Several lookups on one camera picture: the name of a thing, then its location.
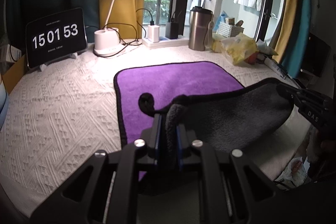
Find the black tablet showing clock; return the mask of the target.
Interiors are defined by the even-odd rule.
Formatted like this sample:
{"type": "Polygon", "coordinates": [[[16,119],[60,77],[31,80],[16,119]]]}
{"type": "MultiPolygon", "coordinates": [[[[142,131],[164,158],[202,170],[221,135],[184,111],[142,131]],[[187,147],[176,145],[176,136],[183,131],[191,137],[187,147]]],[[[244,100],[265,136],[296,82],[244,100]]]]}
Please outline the black tablet showing clock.
{"type": "Polygon", "coordinates": [[[80,7],[45,16],[26,27],[26,58],[30,69],[85,51],[87,47],[80,7]]]}

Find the white charger adapter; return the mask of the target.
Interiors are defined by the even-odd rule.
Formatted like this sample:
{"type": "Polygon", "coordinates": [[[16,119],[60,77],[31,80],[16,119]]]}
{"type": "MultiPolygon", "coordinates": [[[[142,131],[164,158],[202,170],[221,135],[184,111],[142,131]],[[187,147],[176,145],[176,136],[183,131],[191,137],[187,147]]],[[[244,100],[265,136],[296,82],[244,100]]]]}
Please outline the white charger adapter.
{"type": "Polygon", "coordinates": [[[159,26],[148,25],[147,30],[148,30],[147,38],[153,43],[159,42],[159,26]]]}

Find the black charger adapter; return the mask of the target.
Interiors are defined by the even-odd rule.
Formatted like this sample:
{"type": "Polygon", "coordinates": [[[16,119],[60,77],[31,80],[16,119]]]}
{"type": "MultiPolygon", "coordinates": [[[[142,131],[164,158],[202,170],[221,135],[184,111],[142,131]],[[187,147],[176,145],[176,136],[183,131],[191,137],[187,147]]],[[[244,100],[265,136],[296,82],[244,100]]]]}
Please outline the black charger adapter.
{"type": "Polygon", "coordinates": [[[165,37],[168,39],[177,39],[178,38],[179,24],[177,22],[167,22],[165,37]]]}

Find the white power strip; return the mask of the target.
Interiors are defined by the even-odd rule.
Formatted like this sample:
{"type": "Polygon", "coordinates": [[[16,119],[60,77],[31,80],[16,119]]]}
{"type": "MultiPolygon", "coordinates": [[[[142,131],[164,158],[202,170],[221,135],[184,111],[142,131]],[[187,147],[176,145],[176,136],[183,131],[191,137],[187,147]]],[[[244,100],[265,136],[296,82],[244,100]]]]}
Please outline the white power strip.
{"type": "Polygon", "coordinates": [[[159,42],[152,42],[148,38],[142,38],[142,44],[150,49],[188,46],[189,38],[183,36],[177,39],[167,39],[165,37],[160,37],[159,42]]]}

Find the red round object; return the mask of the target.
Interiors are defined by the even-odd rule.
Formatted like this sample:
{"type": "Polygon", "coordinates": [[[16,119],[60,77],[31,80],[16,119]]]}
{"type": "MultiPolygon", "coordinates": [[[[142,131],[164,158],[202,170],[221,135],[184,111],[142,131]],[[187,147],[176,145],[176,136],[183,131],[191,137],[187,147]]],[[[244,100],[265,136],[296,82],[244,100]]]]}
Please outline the red round object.
{"type": "Polygon", "coordinates": [[[250,55],[250,57],[248,57],[247,59],[245,59],[245,62],[248,63],[248,64],[250,64],[250,65],[255,64],[256,61],[257,61],[258,54],[259,54],[259,52],[253,53],[252,55],[250,55]]]}

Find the white tube with blue print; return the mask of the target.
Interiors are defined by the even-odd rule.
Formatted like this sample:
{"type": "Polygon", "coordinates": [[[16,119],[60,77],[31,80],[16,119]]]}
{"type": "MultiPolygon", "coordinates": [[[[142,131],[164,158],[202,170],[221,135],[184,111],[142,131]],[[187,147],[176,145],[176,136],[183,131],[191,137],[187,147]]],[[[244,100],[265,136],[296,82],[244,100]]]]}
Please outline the white tube with blue print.
{"type": "Polygon", "coordinates": [[[286,71],[273,59],[270,59],[269,57],[267,57],[264,60],[264,64],[271,69],[272,71],[274,71],[274,73],[276,73],[277,75],[279,75],[282,79],[287,79],[289,78],[288,73],[286,73],[286,71]]]}

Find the crumpled white paper bag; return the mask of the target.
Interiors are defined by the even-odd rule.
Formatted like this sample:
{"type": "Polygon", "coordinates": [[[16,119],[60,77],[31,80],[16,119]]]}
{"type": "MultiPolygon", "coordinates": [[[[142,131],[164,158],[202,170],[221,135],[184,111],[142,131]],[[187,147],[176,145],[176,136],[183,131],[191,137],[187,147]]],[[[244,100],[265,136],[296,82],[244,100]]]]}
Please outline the crumpled white paper bag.
{"type": "Polygon", "coordinates": [[[260,53],[268,55],[268,56],[277,56],[278,53],[271,47],[267,45],[266,42],[262,41],[261,39],[258,39],[256,42],[257,49],[260,53]]]}

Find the white desk lamp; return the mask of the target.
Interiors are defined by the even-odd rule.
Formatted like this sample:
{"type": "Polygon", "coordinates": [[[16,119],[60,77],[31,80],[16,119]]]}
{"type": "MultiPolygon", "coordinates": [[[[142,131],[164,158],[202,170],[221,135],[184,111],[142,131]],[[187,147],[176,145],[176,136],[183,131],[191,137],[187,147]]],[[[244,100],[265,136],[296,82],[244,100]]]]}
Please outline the white desk lamp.
{"type": "Polygon", "coordinates": [[[94,32],[93,53],[98,57],[112,57],[141,38],[136,21],[137,10],[143,0],[100,0],[100,27],[94,32]]]}

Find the purple and grey microfiber towel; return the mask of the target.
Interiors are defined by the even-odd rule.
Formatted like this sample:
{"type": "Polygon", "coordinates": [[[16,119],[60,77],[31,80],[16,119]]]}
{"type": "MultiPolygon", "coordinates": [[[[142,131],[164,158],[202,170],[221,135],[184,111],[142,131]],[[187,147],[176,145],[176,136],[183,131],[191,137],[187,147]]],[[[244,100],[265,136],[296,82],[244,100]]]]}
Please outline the purple and grey microfiber towel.
{"type": "Polygon", "coordinates": [[[172,178],[169,156],[179,124],[194,130],[215,150],[245,150],[274,133],[290,117],[293,104],[280,96],[280,81],[267,78],[244,87],[209,61],[170,63],[119,71],[113,79],[123,144],[148,129],[155,114],[166,117],[165,167],[146,178],[172,178]]]}

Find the stainless steel tumbler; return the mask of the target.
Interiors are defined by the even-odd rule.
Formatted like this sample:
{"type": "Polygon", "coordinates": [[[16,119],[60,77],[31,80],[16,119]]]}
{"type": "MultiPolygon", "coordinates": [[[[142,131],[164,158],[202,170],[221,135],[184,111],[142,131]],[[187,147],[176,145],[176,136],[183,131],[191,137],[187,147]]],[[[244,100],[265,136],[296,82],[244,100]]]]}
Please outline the stainless steel tumbler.
{"type": "Polygon", "coordinates": [[[205,51],[213,41],[213,12],[200,6],[190,11],[189,49],[205,51]]]}

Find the white perforated plastic basket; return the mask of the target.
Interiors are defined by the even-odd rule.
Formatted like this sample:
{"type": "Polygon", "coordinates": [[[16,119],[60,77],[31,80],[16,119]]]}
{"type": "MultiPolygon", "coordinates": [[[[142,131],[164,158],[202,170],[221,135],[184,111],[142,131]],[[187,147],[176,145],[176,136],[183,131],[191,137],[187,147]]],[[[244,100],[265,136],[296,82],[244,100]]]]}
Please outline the white perforated plastic basket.
{"type": "Polygon", "coordinates": [[[235,37],[236,35],[243,33],[244,28],[226,24],[225,22],[219,23],[219,28],[217,29],[217,34],[224,36],[225,38],[235,37]]]}

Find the white textured table cloth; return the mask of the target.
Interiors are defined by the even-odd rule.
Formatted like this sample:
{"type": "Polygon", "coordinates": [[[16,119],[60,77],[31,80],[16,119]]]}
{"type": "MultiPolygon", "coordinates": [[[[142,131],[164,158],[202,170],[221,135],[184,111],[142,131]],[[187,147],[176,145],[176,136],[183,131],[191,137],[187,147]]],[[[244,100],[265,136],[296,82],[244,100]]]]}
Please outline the white textured table cloth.
{"type": "Polygon", "coordinates": [[[3,223],[29,223],[34,210],[95,151],[121,148],[114,75],[126,68],[210,61],[249,86],[275,73],[268,67],[231,65],[220,53],[187,46],[131,46],[110,58],[92,49],[76,59],[24,75],[9,95],[1,128],[1,186],[15,212],[3,223]]]}

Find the teal curtain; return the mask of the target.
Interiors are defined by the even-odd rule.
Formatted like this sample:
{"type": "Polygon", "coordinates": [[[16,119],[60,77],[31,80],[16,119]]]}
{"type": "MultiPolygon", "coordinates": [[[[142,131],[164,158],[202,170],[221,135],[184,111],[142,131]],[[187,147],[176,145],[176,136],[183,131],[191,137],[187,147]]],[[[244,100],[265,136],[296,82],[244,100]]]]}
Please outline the teal curtain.
{"type": "Polygon", "coordinates": [[[297,77],[303,62],[311,21],[311,0],[298,0],[294,25],[281,65],[290,77],[297,77]]]}

